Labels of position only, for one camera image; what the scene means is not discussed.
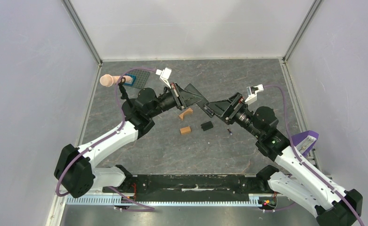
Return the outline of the black battery cover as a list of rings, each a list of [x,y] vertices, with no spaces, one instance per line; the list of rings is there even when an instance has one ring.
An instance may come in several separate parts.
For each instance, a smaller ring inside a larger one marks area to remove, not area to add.
[[[203,131],[207,131],[209,129],[212,129],[214,127],[213,123],[211,121],[205,122],[200,125]]]

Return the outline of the black remote control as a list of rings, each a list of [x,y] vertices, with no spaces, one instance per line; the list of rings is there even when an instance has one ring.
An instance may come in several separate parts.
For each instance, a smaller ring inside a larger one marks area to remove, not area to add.
[[[211,111],[206,104],[208,103],[208,101],[206,99],[202,99],[200,101],[198,101],[196,104],[197,106],[209,117],[212,118],[214,116],[213,111]]]

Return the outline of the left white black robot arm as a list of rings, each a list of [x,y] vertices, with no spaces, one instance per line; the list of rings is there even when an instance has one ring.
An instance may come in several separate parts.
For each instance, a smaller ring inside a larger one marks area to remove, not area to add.
[[[88,191],[113,186],[120,192],[132,187],[132,179],[122,166],[99,168],[98,164],[123,146],[138,140],[155,125],[153,118],[172,108],[185,110],[197,104],[203,108],[207,99],[192,85],[184,89],[176,83],[164,88],[156,95],[152,88],[143,88],[137,98],[129,99],[122,105],[123,121],[100,137],[74,147],[66,145],[58,159],[54,172],[58,180],[56,194],[63,196],[60,187],[74,198]]]

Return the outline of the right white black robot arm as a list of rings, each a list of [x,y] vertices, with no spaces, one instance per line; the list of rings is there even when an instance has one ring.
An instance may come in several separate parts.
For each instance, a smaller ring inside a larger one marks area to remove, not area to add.
[[[276,128],[279,121],[273,109],[261,106],[251,112],[240,93],[226,100],[207,102],[205,109],[255,136],[259,152],[292,175],[268,165],[258,172],[256,186],[260,191],[285,195],[310,212],[320,226],[352,226],[360,222],[362,195],[340,186],[302,156],[291,139]]]

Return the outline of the curved wooden arch block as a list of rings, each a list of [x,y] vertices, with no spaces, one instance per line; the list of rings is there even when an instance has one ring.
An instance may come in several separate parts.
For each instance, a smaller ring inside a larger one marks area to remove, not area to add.
[[[185,116],[187,116],[187,115],[189,115],[189,114],[192,114],[193,113],[193,109],[192,108],[188,108],[188,109],[186,109],[185,111],[183,111],[181,114],[179,114],[179,119],[181,120],[181,121],[183,121],[184,120],[184,118],[185,118]]]

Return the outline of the small wooden rectangular block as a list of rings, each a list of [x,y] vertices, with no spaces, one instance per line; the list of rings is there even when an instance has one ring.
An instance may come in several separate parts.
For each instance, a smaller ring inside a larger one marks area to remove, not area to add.
[[[187,126],[187,127],[183,127],[180,129],[180,134],[181,135],[184,135],[184,134],[189,134],[192,132],[192,129],[190,126]]]

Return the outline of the blue square block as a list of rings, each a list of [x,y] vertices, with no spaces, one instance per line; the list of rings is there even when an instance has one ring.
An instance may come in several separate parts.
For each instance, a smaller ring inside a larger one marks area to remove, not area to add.
[[[123,85],[130,86],[131,87],[131,86],[133,86],[133,84],[136,81],[136,76],[133,76],[133,75],[125,75],[123,77],[123,80],[124,80]]]

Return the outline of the beige wooden peg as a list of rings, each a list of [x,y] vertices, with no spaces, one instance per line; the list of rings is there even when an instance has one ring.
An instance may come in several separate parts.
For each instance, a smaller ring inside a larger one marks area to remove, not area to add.
[[[99,82],[102,86],[111,87],[112,85],[115,85],[118,82],[119,78],[120,76],[112,76],[110,74],[105,74],[100,77]]]

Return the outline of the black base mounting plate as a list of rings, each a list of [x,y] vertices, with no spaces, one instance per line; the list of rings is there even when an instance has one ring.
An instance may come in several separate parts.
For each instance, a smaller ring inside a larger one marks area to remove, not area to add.
[[[137,202],[233,202],[247,201],[249,194],[272,195],[270,177],[279,169],[267,165],[255,175],[246,174],[139,174],[129,173],[116,187],[134,194]]]

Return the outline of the purple plastic holder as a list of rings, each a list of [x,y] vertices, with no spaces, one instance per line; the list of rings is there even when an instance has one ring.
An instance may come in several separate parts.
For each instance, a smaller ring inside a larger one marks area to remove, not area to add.
[[[319,134],[315,131],[308,130],[295,134],[291,138],[296,149],[303,157],[306,157],[317,142]]]

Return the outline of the grey studded base plate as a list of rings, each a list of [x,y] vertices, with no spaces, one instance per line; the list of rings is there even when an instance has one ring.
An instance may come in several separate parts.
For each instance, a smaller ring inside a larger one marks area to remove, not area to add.
[[[151,73],[149,71],[140,70],[140,69],[136,69],[136,70],[133,70],[127,73],[126,75],[130,76],[133,79],[133,81],[131,82],[131,84],[129,84],[129,86],[137,88],[137,89],[144,88],[148,81],[150,74]]]

